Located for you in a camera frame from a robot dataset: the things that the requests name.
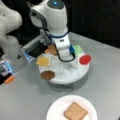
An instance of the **small object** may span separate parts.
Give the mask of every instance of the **small object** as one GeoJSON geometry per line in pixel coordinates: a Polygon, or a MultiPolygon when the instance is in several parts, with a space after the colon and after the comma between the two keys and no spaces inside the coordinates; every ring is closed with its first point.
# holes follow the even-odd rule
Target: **small object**
{"type": "Polygon", "coordinates": [[[9,84],[9,83],[12,82],[14,79],[15,79],[15,76],[10,76],[9,78],[7,78],[7,79],[5,80],[4,83],[9,84]]]}
{"type": "Polygon", "coordinates": [[[56,50],[56,48],[55,48],[54,45],[49,45],[49,46],[48,46],[48,49],[50,50],[50,53],[51,53],[52,55],[57,55],[57,50],[56,50]]]}
{"type": "Polygon", "coordinates": [[[41,73],[41,77],[44,80],[51,80],[55,77],[55,73],[53,71],[44,71],[41,73]]]}
{"type": "Polygon", "coordinates": [[[80,45],[75,45],[73,46],[74,50],[75,50],[75,54],[78,55],[82,52],[82,48],[80,47],[80,45]]]}
{"type": "Polygon", "coordinates": [[[83,55],[79,59],[79,63],[81,63],[82,65],[87,65],[88,63],[90,63],[90,61],[91,61],[91,56],[90,55],[83,55]]]}
{"type": "Polygon", "coordinates": [[[69,120],[83,120],[87,113],[88,112],[84,108],[82,108],[76,102],[73,102],[64,112],[64,115],[69,120]]]}
{"type": "Polygon", "coordinates": [[[70,50],[71,53],[74,53],[74,52],[75,52],[75,50],[74,50],[74,48],[73,48],[72,45],[70,46],[69,50],[70,50]]]}
{"type": "Polygon", "coordinates": [[[50,64],[50,58],[39,57],[36,64],[40,65],[40,66],[47,67],[50,64]]]}
{"type": "Polygon", "coordinates": [[[45,53],[49,53],[49,52],[50,52],[50,50],[49,50],[49,49],[45,50],[45,53]]]}

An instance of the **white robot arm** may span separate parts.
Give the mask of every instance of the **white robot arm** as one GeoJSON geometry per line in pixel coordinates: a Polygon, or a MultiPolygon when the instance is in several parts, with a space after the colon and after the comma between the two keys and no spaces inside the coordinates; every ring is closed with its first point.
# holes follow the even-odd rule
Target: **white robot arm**
{"type": "Polygon", "coordinates": [[[44,0],[31,7],[31,20],[37,27],[48,29],[55,44],[59,58],[63,62],[72,61],[74,53],[70,53],[70,41],[67,28],[67,12],[61,0],[44,0]]]}
{"type": "Polygon", "coordinates": [[[20,70],[27,60],[23,55],[18,40],[7,34],[22,25],[20,14],[9,9],[0,0],[0,47],[3,49],[5,59],[10,61],[15,72],[20,70]]]}

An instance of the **green object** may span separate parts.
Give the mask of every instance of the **green object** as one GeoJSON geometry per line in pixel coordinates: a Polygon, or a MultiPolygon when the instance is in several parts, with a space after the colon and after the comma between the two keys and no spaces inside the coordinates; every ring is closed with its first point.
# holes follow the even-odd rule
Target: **green object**
{"type": "Polygon", "coordinates": [[[79,53],[82,52],[82,48],[80,47],[80,45],[75,45],[73,46],[74,50],[75,50],[75,54],[78,55],[79,53]]]}

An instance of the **white plate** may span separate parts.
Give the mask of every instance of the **white plate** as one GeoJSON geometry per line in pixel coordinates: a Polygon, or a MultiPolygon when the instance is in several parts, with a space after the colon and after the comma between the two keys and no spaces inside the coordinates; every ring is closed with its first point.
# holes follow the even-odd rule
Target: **white plate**
{"type": "Polygon", "coordinates": [[[88,111],[83,120],[97,120],[97,113],[93,105],[83,97],[68,95],[56,100],[48,110],[46,120],[68,120],[64,117],[64,111],[76,102],[88,111]]]}

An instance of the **table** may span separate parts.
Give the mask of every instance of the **table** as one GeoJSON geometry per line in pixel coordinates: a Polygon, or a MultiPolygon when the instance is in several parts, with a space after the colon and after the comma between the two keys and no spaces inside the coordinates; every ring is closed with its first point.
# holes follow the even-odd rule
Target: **table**
{"type": "Polygon", "coordinates": [[[83,87],[70,93],[52,91],[40,78],[36,59],[9,85],[0,87],[0,120],[45,120],[50,105],[64,95],[79,95],[95,107],[99,120],[120,116],[120,49],[70,33],[73,44],[92,56],[83,87]]]}

